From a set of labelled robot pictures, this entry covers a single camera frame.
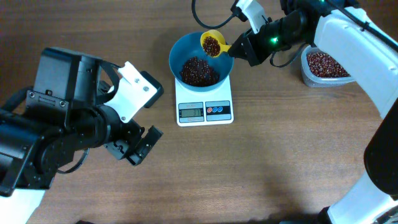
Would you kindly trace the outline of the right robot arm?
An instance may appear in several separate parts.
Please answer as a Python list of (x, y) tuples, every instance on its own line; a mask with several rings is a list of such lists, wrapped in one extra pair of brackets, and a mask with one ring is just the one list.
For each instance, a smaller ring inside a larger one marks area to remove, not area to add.
[(282, 1), (273, 21), (256, 1), (235, 1), (233, 16), (251, 27), (229, 49), (250, 65), (304, 42), (340, 63), (370, 97), (382, 123), (364, 152), (365, 171), (317, 223), (374, 223), (397, 207), (397, 42), (356, 1)]

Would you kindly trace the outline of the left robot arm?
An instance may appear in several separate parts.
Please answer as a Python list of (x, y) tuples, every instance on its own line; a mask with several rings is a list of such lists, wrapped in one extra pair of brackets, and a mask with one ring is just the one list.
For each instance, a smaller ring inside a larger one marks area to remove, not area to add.
[(33, 86), (1, 107), (1, 222), (26, 223), (57, 174), (76, 171), (81, 151), (103, 146), (139, 165), (162, 132), (138, 125), (162, 85), (131, 63), (123, 66), (59, 47), (42, 51)]

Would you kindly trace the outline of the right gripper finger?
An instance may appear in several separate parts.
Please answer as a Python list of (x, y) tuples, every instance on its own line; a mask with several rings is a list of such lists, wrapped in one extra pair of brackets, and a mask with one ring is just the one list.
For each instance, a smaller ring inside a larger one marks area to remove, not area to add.
[(245, 60), (245, 61), (247, 61), (248, 64), (252, 64), (251, 55), (247, 54), (245, 51), (243, 51), (243, 52), (228, 51), (228, 55), (233, 58), (239, 58), (239, 59)]
[(246, 33), (241, 34), (228, 50), (229, 54), (246, 54), (246, 41), (248, 35)]

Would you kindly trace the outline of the yellow measuring scoop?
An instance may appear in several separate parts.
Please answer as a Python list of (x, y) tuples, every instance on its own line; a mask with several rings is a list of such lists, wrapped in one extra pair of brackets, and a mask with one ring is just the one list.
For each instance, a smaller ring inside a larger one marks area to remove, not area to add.
[(214, 39), (216, 39), (218, 41), (220, 47), (221, 47), (221, 51), (220, 51), (219, 55), (216, 56), (216, 57), (212, 57), (212, 58), (217, 58), (217, 57), (220, 57), (221, 55), (228, 55), (228, 50), (229, 50), (229, 48), (231, 46), (226, 43), (225, 38), (223, 37), (223, 35), (219, 31), (214, 30), (214, 29), (208, 30), (208, 31), (202, 33), (202, 35), (200, 37), (200, 45), (201, 45), (201, 47), (203, 45), (205, 37), (208, 37), (208, 36), (211, 36)]

